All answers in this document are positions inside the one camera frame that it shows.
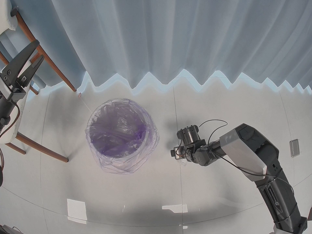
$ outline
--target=sticker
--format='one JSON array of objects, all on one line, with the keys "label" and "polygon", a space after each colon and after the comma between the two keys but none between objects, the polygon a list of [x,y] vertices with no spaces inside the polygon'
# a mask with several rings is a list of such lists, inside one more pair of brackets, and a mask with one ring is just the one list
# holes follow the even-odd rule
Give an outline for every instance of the sticker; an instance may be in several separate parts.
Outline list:
[{"label": "sticker", "polygon": [[270,195],[270,197],[271,197],[271,199],[272,199],[273,205],[275,206],[276,213],[277,213],[277,214],[282,214],[282,213],[283,213],[282,207],[281,207],[281,205],[279,204],[279,201],[278,201],[278,199],[277,199],[277,197],[276,197],[276,195],[275,195],[275,192],[273,191],[272,186],[269,185],[269,186],[267,187],[267,190],[268,190],[269,195]]}]

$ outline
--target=gray tile floor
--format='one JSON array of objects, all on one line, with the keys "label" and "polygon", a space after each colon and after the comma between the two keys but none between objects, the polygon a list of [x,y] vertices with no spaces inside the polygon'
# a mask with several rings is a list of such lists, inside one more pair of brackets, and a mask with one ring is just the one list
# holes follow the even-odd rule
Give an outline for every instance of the gray tile floor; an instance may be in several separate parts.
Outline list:
[{"label": "gray tile floor", "polygon": [[[140,92],[121,81],[105,89],[86,82],[76,93],[59,85],[37,96],[29,94],[20,132],[70,161],[60,162],[16,140],[26,155],[1,146],[5,169],[0,224],[17,226],[24,233],[49,234],[270,233],[273,221],[263,199],[240,171],[222,160],[201,167],[170,157],[170,149],[178,143],[177,129],[207,119],[229,123],[212,140],[241,123],[270,139],[295,185],[300,212],[307,216],[312,207],[311,92],[284,85],[274,90],[270,81],[256,84],[246,77],[227,88],[223,79],[213,76],[200,86],[191,77],[179,77],[162,90],[154,79],[146,78]],[[104,173],[85,140],[91,113],[111,98],[137,101],[153,117],[160,134],[154,153],[131,175]],[[217,126],[204,124],[200,136],[208,139]],[[289,141],[295,138],[300,155],[292,159]],[[86,225],[67,219],[67,199],[85,202]],[[182,204],[187,212],[162,209]]]}]

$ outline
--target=white chair cushion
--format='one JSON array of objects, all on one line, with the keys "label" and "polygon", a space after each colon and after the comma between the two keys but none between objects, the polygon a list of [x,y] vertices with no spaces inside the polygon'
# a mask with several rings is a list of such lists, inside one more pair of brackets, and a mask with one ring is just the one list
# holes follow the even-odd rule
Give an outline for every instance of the white chair cushion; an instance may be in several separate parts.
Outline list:
[{"label": "white chair cushion", "polygon": [[7,29],[15,30],[18,26],[16,16],[11,17],[12,4],[10,0],[0,0],[0,34]]},{"label": "white chair cushion", "polygon": [[[26,68],[28,68],[29,66],[31,65],[31,62],[28,60],[26,62],[26,64],[24,65],[24,67],[22,68],[20,74],[22,74]],[[27,94],[28,94],[28,91],[29,91],[29,86],[30,86],[30,83],[28,84],[28,86],[26,88],[24,88],[25,92],[26,92],[26,95],[23,99],[20,99],[18,101],[18,107],[21,111],[21,114],[20,116],[18,117],[18,120],[16,121],[16,123],[0,138],[0,144],[6,144],[6,143],[10,143],[12,142],[17,133],[18,133],[18,128],[19,128],[19,125],[21,123],[21,116],[23,114],[23,110],[24,110],[24,107],[25,107],[25,103],[26,103],[26,99],[27,99]],[[6,130],[11,124],[12,122],[15,120],[16,116],[18,115],[18,109],[16,107],[14,107],[12,113],[10,114],[10,122],[8,125],[6,125],[3,130],[1,131],[1,133],[3,133],[4,130]]]}]

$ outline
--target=blue curtain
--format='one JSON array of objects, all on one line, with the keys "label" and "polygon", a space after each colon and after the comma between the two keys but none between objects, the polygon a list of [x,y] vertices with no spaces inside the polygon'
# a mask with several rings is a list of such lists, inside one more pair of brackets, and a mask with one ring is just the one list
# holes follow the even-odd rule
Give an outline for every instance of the blue curtain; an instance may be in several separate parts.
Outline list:
[{"label": "blue curtain", "polygon": [[[118,73],[134,88],[147,72],[167,84],[182,69],[200,84],[220,70],[312,87],[312,0],[11,2],[76,88],[85,71],[95,86]],[[11,57],[28,43],[20,29],[0,41]],[[37,76],[61,81],[47,64]]]}]

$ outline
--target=transparent plastic bag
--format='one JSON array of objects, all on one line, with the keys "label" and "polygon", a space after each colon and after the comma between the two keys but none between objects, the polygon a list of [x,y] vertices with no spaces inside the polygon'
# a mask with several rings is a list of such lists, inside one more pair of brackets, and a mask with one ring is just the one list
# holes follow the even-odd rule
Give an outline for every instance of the transparent plastic bag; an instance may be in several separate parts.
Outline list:
[{"label": "transparent plastic bag", "polygon": [[152,117],[129,99],[111,99],[99,106],[85,133],[96,162],[113,174],[134,173],[159,142]]}]

